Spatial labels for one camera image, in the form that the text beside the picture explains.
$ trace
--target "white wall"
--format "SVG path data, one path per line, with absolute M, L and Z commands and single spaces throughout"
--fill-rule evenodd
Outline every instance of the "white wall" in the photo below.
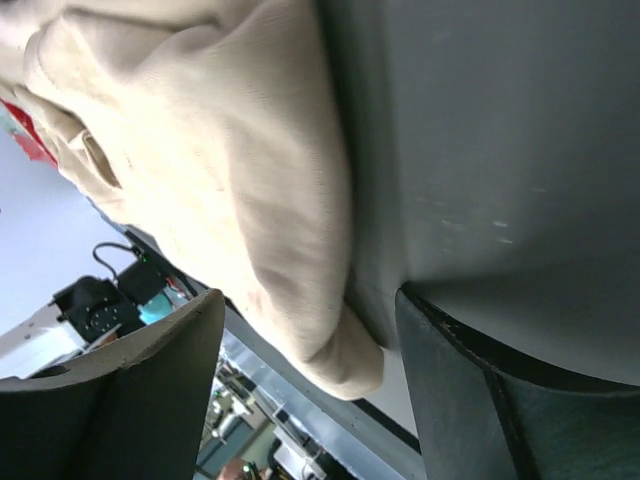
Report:
M 71 183 L 0 130 L 0 335 L 79 277 L 108 277 L 91 256 L 103 241 L 126 243 Z M 131 263 L 111 250 L 101 256 L 117 271 Z

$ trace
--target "black cable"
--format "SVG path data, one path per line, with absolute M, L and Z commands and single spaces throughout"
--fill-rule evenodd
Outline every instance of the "black cable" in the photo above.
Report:
M 93 247 L 93 252 L 92 252 L 93 259 L 96 262 L 98 262 L 100 265 L 105 267 L 107 270 L 109 270 L 109 272 L 111 272 L 111 275 L 113 276 L 113 281 L 115 283 L 118 280 L 118 273 L 109 263 L 107 263 L 105 260 L 100 258 L 100 256 L 98 255 L 98 250 L 104 247 L 111 247 L 111 248 L 116 248 L 118 250 L 124 250 L 125 252 L 129 252 L 135 255 L 136 257 L 137 257 L 137 250 L 133 247 L 129 247 L 127 245 L 122 245 L 120 243 L 113 243 L 113 242 L 102 242 L 96 245 L 95 247 Z

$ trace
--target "red object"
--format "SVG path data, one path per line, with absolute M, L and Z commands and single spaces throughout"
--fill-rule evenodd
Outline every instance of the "red object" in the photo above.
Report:
M 22 150 L 24 150 L 27 156 L 33 161 L 48 163 L 58 168 L 58 161 L 51 155 L 51 152 L 49 152 L 42 139 L 36 133 L 31 117 L 15 105 L 2 100 L 0 100 L 0 103 L 4 105 L 13 119 L 25 130 L 26 134 L 19 130 L 9 133 L 18 145 L 22 147 Z

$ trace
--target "black electronic device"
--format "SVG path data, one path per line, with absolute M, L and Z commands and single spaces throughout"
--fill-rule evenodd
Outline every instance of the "black electronic device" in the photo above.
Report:
M 110 280 L 82 277 L 54 294 L 59 321 L 67 320 L 87 343 L 93 343 L 118 325 L 138 322 L 136 305 Z
M 117 282 L 123 296 L 136 305 L 144 305 L 167 286 L 167 275 L 145 256 L 120 272 Z

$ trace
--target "beige sweatshirt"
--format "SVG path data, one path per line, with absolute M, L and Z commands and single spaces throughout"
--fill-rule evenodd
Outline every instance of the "beige sweatshirt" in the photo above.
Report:
M 349 177 L 312 3 L 45 3 L 5 12 L 29 40 L 2 76 L 61 172 L 318 386 L 375 389 L 382 352 L 342 301 Z

